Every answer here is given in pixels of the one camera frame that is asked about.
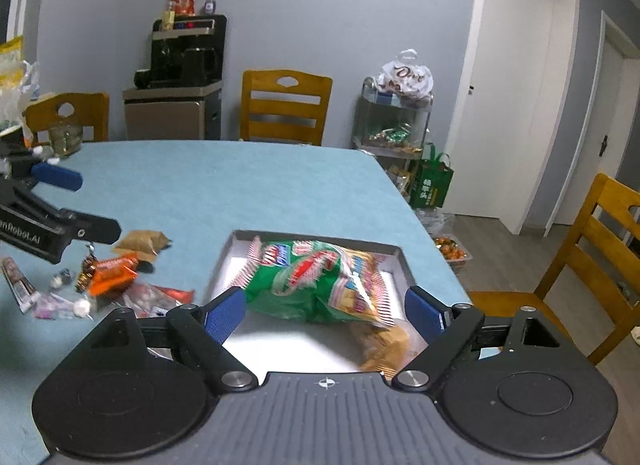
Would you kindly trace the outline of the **brown cake snack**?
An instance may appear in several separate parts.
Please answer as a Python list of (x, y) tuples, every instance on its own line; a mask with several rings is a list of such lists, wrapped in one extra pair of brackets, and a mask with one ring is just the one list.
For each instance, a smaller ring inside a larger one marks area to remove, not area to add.
[(423, 338), (404, 321), (392, 327), (352, 323), (350, 332), (362, 352), (359, 370), (382, 373), (386, 379), (392, 379), (426, 348)]

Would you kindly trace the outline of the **small brown candy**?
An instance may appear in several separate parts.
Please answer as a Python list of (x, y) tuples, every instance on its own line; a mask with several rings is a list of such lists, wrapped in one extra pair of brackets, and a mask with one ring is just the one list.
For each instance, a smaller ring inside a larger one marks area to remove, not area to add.
[(81, 263), (76, 277), (75, 289), (78, 293), (86, 292), (91, 284), (98, 259), (89, 254)]

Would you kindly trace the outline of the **long dark chocolate bar packet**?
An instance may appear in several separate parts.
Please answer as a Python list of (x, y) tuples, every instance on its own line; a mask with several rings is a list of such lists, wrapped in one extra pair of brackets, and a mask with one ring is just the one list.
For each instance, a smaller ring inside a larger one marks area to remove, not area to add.
[(40, 298), (40, 293), (30, 283), (20, 267), (11, 257), (4, 257), (1, 259), (1, 270), (21, 313), (32, 309)]

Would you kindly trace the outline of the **pink white snack packet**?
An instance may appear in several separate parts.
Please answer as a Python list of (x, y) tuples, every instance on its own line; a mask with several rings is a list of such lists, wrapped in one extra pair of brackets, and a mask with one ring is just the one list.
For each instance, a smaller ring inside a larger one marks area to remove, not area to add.
[(86, 297), (69, 300), (56, 294), (40, 296), (32, 314), (40, 320), (90, 319), (92, 303)]

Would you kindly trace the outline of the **green shrimp chips bag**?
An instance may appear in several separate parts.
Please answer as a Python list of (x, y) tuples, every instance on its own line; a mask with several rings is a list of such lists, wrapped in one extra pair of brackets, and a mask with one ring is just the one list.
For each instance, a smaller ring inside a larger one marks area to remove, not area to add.
[(231, 284), (244, 291), (250, 309), (271, 317), (394, 325), (378, 259), (367, 251), (318, 240), (254, 237)]

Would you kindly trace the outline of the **orange square snack packet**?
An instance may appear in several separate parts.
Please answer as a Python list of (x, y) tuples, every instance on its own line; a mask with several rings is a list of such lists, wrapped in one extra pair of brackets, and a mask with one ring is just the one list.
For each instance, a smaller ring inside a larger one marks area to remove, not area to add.
[(98, 297), (127, 289), (136, 280), (138, 265), (139, 259), (134, 253), (98, 261), (93, 265), (88, 293)]

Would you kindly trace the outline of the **brown gold snack packet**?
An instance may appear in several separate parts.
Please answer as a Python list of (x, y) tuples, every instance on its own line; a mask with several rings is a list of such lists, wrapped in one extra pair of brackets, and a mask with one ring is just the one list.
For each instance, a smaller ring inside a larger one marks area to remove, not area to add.
[(155, 263), (160, 252), (170, 244), (171, 240), (162, 231), (131, 230), (114, 245), (112, 252), (118, 255), (134, 253), (145, 263)]

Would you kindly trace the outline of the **long orange snack bar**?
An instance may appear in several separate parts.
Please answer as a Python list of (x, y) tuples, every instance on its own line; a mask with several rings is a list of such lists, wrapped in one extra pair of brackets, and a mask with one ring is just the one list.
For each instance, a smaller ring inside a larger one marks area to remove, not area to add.
[(134, 283), (120, 296), (122, 307), (130, 308), (138, 319), (165, 317), (166, 313), (184, 303), (192, 303), (193, 291)]

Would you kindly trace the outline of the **glass teapot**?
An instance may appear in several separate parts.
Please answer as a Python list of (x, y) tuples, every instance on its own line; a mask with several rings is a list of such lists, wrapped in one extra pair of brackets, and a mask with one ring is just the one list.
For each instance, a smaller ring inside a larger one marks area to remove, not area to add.
[(81, 149), (84, 131), (77, 124), (58, 123), (48, 129), (48, 136), (53, 152), (63, 159)]

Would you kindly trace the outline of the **wooden chair at left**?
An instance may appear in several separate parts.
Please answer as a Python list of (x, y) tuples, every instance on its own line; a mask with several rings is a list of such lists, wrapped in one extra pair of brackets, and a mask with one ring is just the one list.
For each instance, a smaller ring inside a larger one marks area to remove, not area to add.
[(104, 142), (108, 140), (110, 96), (105, 92), (49, 92), (29, 103), (23, 116), (34, 138), (54, 125), (75, 124), (92, 129), (90, 142)]

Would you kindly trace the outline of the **yellow bag on left shelf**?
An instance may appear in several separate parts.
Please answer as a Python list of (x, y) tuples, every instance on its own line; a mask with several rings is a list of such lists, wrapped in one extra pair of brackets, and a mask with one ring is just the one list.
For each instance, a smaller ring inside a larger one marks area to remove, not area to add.
[(0, 90), (20, 86), (24, 76), (23, 37), (16, 36), (0, 46)]

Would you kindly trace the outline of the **green tote bag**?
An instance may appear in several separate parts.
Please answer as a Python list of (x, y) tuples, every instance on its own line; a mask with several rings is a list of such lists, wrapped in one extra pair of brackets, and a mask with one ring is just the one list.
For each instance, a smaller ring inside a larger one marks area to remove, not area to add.
[(416, 164), (409, 193), (409, 205), (418, 210), (442, 207), (454, 177), (449, 155), (438, 151), (433, 142), (427, 145), (428, 156)]

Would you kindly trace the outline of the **metal snack trolley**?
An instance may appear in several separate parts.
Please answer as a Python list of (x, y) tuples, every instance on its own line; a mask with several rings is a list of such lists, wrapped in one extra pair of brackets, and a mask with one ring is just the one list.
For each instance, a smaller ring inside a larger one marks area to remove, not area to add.
[(379, 158), (420, 160), (428, 135), (434, 96), (423, 100), (380, 92), (367, 77), (356, 105), (352, 146)]

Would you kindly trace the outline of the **white plastic shopping bag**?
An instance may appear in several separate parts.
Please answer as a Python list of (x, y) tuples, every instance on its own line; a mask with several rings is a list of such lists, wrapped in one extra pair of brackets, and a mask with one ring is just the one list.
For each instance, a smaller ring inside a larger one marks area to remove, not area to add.
[(418, 52), (412, 48), (402, 50), (394, 60), (385, 63), (375, 81), (380, 92), (416, 101), (425, 100), (434, 87), (431, 70), (420, 63)]

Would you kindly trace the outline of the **white door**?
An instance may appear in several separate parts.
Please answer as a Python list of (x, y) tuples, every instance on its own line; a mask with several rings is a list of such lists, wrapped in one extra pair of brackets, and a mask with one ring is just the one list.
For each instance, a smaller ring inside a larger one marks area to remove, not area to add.
[(521, 232), (565, 107), (579, 0), (474, 0), (446, 211)]

